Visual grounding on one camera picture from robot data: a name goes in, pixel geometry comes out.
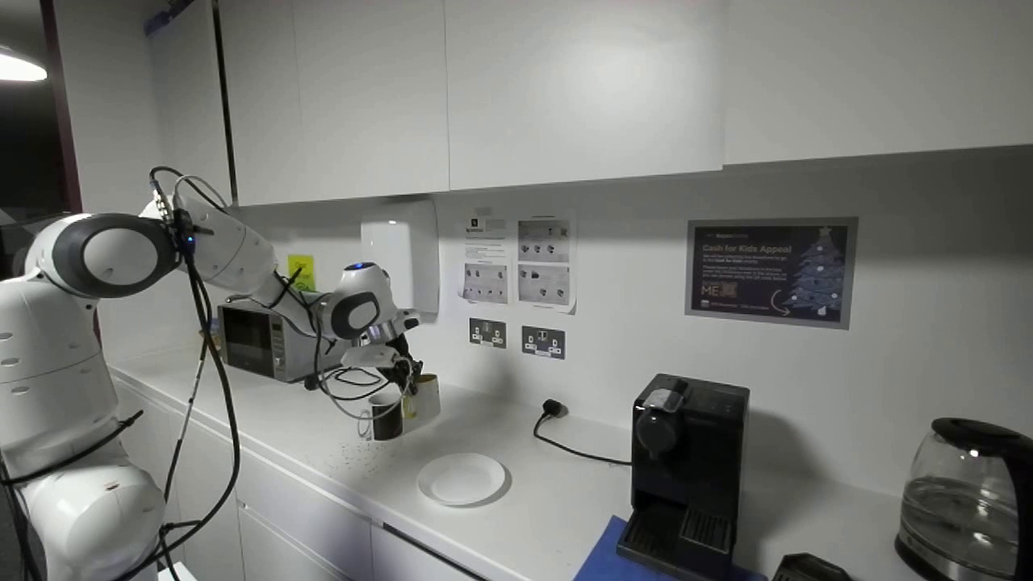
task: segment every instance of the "white plate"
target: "white plate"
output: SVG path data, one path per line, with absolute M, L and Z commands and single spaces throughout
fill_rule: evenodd
M 444 454 L 421 472 L 421 489 L 445 508 L 490 504 L 507 489 L 507 485 L 507 468 L 478 453 Z

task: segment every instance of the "kitchen counter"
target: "kitchen counter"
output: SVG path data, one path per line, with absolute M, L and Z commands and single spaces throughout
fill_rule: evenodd
M 116 369 L 126 390 L 185 403 L 192 363 L 134 361 Z M 444 413 L 390 443 L 367 443 L 359 424 L 322 394 L 234 372 L 246 447 L 337 495 L 375 523 L 405 530 L 421 545 L 489 576 L 575 576 L 610 515 L 630 515 L 630 468 L 565 454 L 532 440 L 538 408 L 504 394 L 444 388 Z M 226 428 L 210 372 L 198 419 Z M 545 432 L 600 454 L 625 454 L 625 432 L 579 415 Z M 485 508 L 444 508 L 421 495 L 421 468 L 445 453 L 485 453 L 511 472 L 504 498 Z M 857 576 L 906 581 L 890 550 L 899 501 L 793 473 L 742 481 L 735 562 L 775 573 L 780 556 L 813 552 Z

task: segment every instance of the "glass coffee pot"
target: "glass coffee pot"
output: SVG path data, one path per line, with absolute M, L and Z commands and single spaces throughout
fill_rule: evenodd
M 935 581 L 1033 581 L 1033 440 L 935 419 L 912 463 L 899 556 Z

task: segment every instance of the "black coffee machine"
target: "black coffee machine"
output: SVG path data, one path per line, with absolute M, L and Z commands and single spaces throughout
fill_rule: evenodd
M 632 415 L 632 518 L 620 556 L 733 576 L 747 388 L 657 373 Z

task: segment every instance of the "printed notice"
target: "printed notice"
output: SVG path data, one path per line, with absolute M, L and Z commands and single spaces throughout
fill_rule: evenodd
M 846 326 L 857 219 L 691 221 L 688 311 Z

